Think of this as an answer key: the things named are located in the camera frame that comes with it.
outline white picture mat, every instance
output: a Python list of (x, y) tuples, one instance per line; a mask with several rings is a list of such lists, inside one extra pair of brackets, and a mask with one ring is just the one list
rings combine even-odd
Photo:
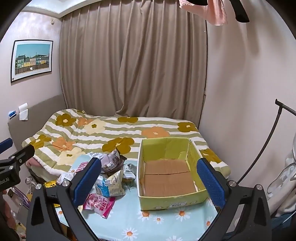
[[(21, 74), (17, 74), (15, 75), (15, 57), (16, 57), (16, 51), (17, 51), (17, 46), (21, 45), (21, 44), (50, 44), (50, 48), (49, 48), (49, 67), (48, 68), (44, 68), (44, 69), (38, 69), (38, 70), (34, 70), (32, 72), (26, 72), (26, 73), (21, 73)], [(41, 74), (41, 73), (45, 73), (45, 72), (50, 72), (52, 70), (52, 45), (53, 42), (52, 41), (46, 41), (46, 40), (23, 40), (23, 41), (16, 41), (14, 44), (14, 48), (13, 48), (13, 53), (12, 53), (12, 62), (11, 62), (11, 82), (28, 77), (28, 76), (32, 76), (32, 75), (36, 75), (36, 74)]]

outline curtain fold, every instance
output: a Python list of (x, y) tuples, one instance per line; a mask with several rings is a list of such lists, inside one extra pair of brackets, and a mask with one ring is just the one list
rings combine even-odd
[(178, 0), (103, 0), (64, 17), (60, 76), (66, 103), (87, 113), (199, 122), (205, 21)]

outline headboard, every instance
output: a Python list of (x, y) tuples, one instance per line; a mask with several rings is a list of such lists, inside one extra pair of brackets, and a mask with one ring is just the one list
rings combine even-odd
[(17, 150), (22, 142), (40, 131), (53, 113), (66, 109), (63, 94), (54, 96), (28, 108), (28, 120), (20, 120), (19, 113), (8, 121), (8, 128)]

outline picture frame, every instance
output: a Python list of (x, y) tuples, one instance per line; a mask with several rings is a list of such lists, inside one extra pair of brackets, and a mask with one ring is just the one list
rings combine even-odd
[(53, 40), (16, 40), (11, 56), (10, 82), (52, 71)]

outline yellow-green box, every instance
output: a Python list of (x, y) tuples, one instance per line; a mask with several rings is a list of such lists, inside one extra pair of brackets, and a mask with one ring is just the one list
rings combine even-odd
[[(202, 158), (200, 151), (189, 138), (164, 137), (143, 139), (140, 144), (137, 166), (137, 190), (141, 210), (168, 209), (204, 202), (208, 197), (208, 192), (196, 171), (196, 163), (200, 158)], [(185, 160), (189, 167), (191, 177), (197, 187), (197, 191), (186, 195), (171, 197), (144, 196), (142, 183), (144, 183), (145, 162), (160, 159)]]

